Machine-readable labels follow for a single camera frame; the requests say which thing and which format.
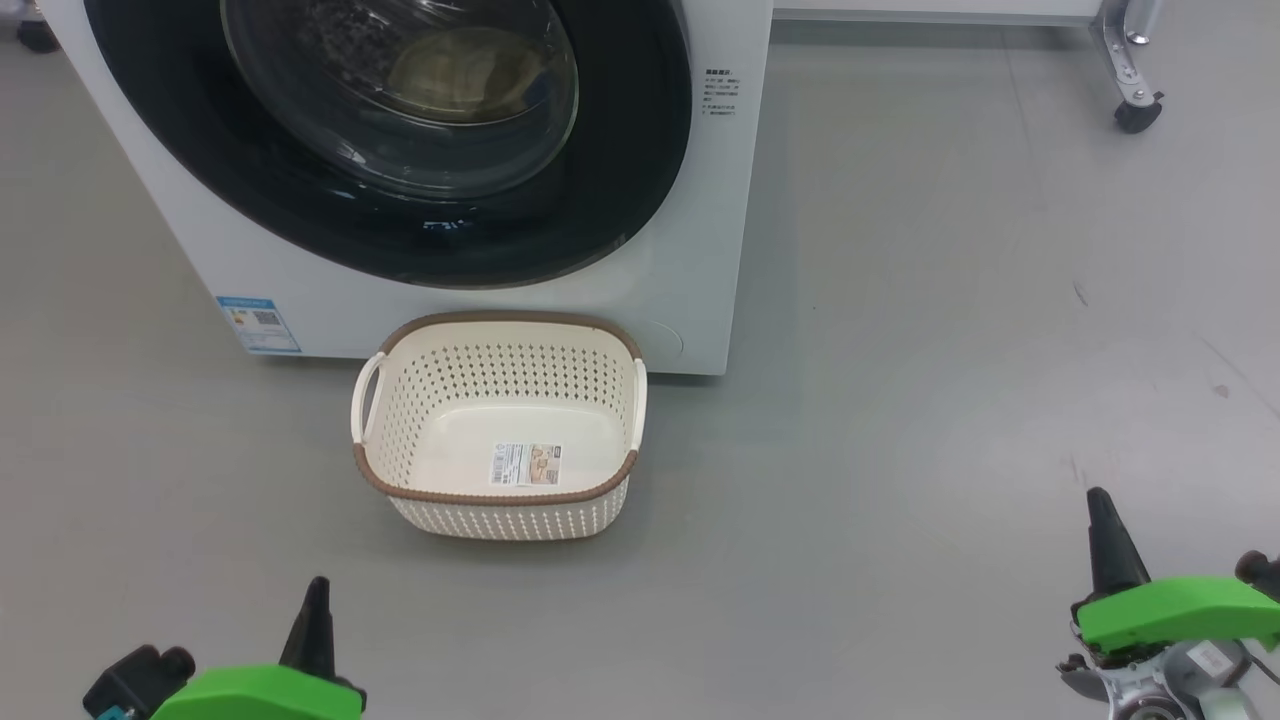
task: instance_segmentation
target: cable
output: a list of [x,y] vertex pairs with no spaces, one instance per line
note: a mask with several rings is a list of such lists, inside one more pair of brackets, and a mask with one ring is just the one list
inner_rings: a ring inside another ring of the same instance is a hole
[[1257,657],[1253,657],[1252,655],[1249,656],[1249,660],[1253,661],[1253,664],[1258,667],[1258,670],[1262,670],[1263,675],[1266,675],[1267,678],[1271,678],[1272,683],[1280,685],[1280,676],[1277,676],[1275,673],[1272,673],[1270,667],[1267,667],[1266,665],[1263,665],[1261,660],[1258,660]]

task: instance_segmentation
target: product label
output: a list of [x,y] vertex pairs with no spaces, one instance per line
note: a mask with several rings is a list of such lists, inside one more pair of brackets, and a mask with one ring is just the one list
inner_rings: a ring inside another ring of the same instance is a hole
[[499,442],[493,446],[489,484],[558,486],[562,448],[540,442]]
[[1187,657],[1196,661],[1201,670],[1208,673],[1211,678],[1219,678],[1235,669],[1235,664],[1212,641],[1204,641],[1187,651]]
[[728,68],[707,68],[703,76],[703,114],[732,117],[737,114],[737,96],[742,81]]
[[219,297],[218,305],[250,352],[302,352],[275,302],[262,297]]

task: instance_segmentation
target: washing machine door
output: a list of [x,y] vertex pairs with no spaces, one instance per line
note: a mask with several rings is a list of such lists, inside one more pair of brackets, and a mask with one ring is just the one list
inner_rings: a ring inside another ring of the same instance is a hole
[[223,200],[335,263],[436,287],[620,247],[684,160],[669,0],[84,0],[115,81]]

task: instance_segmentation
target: white washing machine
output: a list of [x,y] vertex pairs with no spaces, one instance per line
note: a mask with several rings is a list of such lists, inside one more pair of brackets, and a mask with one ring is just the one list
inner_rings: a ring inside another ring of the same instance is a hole
[[467,309],[726,369],[772,0],[44,0],[246,350]]

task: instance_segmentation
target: basket handle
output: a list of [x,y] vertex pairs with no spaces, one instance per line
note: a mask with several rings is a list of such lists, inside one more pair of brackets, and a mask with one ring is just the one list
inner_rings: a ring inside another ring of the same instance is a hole
[[640,450],[640,441],[644,439],[644,415],[649,404],[649,373],[645,370],[644,360],[636,357],[636,411],[631,418],[631,450]]
[[[383,365],[387,360],[385,352],[379,352],[365,363],[365,366],[360,369],[360,377],[356,378],[356,389],[351,393],[351,442],[356,445],[364,445],[369,439],[369,428],[365,427],[365,396],[369,395],[369,380],[374,377],[374,372]],[[374,416],[374,411],[378,409],[378,398],[383,395],[383,378],[378,377],[378,387],[374,388],[374,404],[369,410],[370,420]]]

